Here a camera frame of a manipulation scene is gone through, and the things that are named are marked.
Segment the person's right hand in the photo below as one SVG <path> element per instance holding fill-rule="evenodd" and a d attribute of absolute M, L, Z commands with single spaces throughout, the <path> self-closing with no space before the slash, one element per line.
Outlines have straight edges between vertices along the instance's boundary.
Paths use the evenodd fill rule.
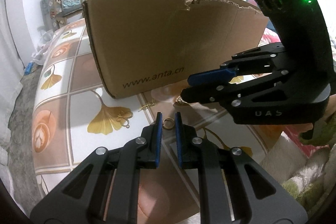
<path fill-rule="evenodd" d="M 323 117 L 315 122 L 311 137 L 308 137 L 309 133 L 300 133 L 299 140 L 302 144 L 316 147 L 335 144 L 335 94 L 330 96 Z"/>

